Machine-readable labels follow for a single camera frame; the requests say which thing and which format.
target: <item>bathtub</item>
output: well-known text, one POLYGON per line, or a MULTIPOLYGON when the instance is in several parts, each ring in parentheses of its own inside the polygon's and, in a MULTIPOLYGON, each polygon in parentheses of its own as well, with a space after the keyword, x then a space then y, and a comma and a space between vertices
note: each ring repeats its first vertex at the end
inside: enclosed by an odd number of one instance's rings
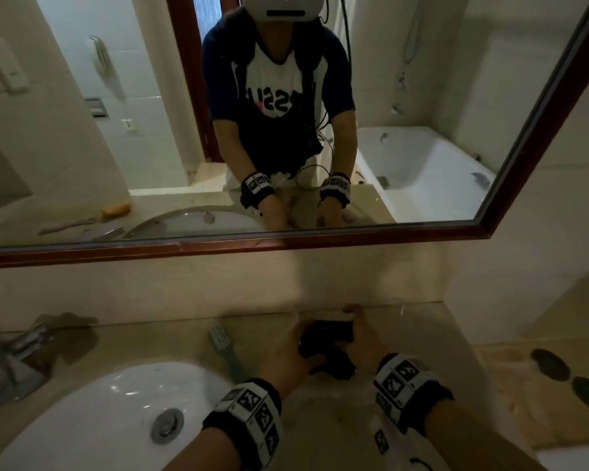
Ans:
POLYGON ((358 142, 356 165, 398 223, 471 220, 495 180, 429 127, 359 129, 358 142))

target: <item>wall outlet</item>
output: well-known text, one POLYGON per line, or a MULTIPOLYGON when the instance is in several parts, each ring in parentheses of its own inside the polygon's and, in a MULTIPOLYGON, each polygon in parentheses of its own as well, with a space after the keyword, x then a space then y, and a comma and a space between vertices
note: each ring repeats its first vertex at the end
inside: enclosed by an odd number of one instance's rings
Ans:
POLYGON ((124 130, 127 132, 137 132, 137 126, 133 122, 132 118, 123 118, 122 123, 124 124, 124 130))

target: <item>vr headset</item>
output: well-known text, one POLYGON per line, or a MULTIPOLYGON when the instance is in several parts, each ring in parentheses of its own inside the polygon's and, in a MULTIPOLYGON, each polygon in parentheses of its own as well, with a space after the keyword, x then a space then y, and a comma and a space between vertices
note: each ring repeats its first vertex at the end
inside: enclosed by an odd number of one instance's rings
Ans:
POLYGON ((312 21, 325 0, 242 0, 256 21, 312 21))

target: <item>green toothbrush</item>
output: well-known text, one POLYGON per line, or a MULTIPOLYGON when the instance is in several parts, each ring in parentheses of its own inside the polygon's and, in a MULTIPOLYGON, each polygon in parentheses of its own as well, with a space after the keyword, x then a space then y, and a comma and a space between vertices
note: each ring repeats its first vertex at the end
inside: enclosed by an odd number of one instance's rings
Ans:
POLYGON ((227 331, 220 322, 210 329, 210 339, 212 339, 212 344, 218 355, 225 359, 229 375, 234 382, 239 384, 248 380, 249 375, 244 371, 240 359, 236 356, 234 343, 229 339, 227 331))

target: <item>navy and white t-shirt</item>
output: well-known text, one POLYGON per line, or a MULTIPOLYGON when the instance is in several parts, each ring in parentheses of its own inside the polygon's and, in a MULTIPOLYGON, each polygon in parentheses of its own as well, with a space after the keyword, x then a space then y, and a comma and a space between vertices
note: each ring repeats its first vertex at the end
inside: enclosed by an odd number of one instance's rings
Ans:
MULTIPOLYGON (((203 43, 203 75, 212 120, 236 119, 238 85, 236 64, 224 56, 224 49, 217 41, 217 24, 205 36, 203 43)), ((314 72, 316 82, 316 117, 320 118, 320 101, 325 104, 329 118, 355 108, 351 91, 351 72, 345 49, 334 33, 325 28, 327 42, 321 62, 314 72)), ((247 97, 251 96, 267 117, 281 117, 292 104, 293 92, 301 93, 301 71, 297 67, 294 51, 286 61, 276 62, 270 56, 261 38, 256 41, 255 56, 247 67, 247 97)))

